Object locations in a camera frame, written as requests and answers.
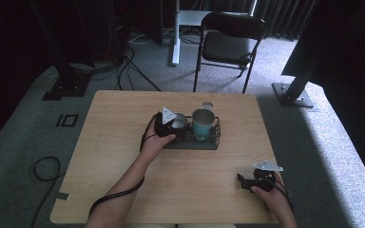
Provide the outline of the black metal stand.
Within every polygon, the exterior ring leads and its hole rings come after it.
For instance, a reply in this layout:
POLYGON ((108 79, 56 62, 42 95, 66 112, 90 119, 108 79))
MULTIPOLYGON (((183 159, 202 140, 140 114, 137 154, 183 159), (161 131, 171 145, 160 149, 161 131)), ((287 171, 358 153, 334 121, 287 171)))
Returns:
POLYGON ((76 0, 28 0, 38 21, 39 38, 58 72, 44 101, 83 97, 91 74, 77 73, 74 63, 93 67, 86 30, 76 0))
POLYGON ((317 68, 317 62, 312 61, 304 70, 297 76, 291 84, 272 83, 272 88, 279 100, 281 106, 294 106, 314 108, 315 105, 311 101, 308 93, 305 90, 307 83, 314 75, 317 68))

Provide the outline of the white desk frame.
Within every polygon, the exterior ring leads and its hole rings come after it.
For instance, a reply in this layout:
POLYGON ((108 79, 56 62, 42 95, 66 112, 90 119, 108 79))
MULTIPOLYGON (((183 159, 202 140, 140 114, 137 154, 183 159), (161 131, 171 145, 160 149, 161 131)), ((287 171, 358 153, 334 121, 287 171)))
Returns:
POLYGON ((172 49, 172 60, 171 64, 176 67, 180 63, 180 50, 181 50, 181 39, 180 39, 180 25, 183 26, 199 26, 202 18, 208 14, 205 10, 181 10, 180 0, 175 0, 175 18, 174 18, 174 44, 172 49))

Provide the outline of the black folding chair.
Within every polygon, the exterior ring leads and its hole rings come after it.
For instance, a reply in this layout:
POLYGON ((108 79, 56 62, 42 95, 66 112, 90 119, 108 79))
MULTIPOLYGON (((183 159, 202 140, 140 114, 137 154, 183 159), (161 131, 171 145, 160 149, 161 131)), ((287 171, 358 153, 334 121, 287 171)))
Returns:
POLYGON ((263 19, 232 13, 210 12, 201 21, 200 42, 193 91, 197 90, 202 65, 248 69, 242 92, 246 91, 261 40, 266 34, 263 19))

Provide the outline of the teal metal cup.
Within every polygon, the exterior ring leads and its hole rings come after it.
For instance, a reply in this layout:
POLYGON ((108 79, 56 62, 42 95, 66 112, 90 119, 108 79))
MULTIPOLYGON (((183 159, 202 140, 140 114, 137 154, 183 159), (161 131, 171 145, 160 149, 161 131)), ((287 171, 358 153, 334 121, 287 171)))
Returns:
POLYGON ((211 127, 213 126, 216 116, 212 110, 200 108, 192 114, 192 131, 194 138, 197 141, 204 141, 210 135, 211 127))

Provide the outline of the black wire basket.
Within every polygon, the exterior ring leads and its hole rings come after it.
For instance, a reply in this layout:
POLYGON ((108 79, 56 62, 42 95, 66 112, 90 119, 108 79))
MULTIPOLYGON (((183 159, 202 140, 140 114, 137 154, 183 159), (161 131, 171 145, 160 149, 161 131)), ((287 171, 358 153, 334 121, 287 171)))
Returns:
POLYGON ((217 150, 220 144, 221 127, 220 120, 212 124, 208 136, 196 136, 193 133, 192 118, 188 116, 189 123, 176 140, 168 143, 165 149, 186 149, 186 150, 217 150))

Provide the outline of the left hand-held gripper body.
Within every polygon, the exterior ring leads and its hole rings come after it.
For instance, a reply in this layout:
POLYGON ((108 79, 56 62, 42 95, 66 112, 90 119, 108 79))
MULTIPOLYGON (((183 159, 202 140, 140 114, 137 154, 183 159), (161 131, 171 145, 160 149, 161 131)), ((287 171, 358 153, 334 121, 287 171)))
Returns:
POLYGON ((160 137, 165 137, 176 133, 173 123, 177 114, 164 106, 160 112, 155 115, 155 132, 160 137))

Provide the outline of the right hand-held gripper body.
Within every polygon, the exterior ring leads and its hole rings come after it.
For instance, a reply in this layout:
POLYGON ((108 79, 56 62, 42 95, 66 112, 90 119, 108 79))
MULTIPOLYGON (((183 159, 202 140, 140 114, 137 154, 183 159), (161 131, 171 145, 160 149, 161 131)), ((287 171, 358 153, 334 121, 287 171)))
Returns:
POLYGON ((276 183, 276 172, 282 172, 283 168, 277 164, 264 160, 254 164, 254 178, 257 186, 264 191, 270 192, 276 183))

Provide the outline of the person's left hand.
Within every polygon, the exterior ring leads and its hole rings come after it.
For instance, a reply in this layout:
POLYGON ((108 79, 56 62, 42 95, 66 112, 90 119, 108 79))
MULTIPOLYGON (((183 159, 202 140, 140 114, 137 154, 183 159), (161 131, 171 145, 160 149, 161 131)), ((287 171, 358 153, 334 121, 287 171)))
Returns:
POLYGON ((160 137, 155 131, 155 122, 151 121, 144 133, 140 157, 152 162, 160 154, 163 148, 175 138, 176 136, 174 134, 160 137))

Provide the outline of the person's right hand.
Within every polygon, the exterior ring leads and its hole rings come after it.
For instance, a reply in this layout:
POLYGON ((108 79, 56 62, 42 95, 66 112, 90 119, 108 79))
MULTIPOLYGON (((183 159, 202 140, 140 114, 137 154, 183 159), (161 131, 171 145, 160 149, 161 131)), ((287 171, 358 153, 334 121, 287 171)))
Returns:
POLYGON ((257 186, 253 186, 251 190, 266 203, 267 207, 276 217, 286 218, 292 216, 293 211, 290 203, 285 194, 281 193, 284 185, 282 184, 280 175, 276 173, 275 177, 277 180, 276 186, 270 192, 264 191, 257 186))

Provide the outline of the dark pleated curtain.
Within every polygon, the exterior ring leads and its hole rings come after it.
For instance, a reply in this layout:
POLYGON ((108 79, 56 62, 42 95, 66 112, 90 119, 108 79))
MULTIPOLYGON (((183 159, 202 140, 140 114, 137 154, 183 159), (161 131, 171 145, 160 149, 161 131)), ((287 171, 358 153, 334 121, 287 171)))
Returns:
POLYGON ((266 23, 266 37, 297 40, 319 0, 255 0, 252 15, 266 23))

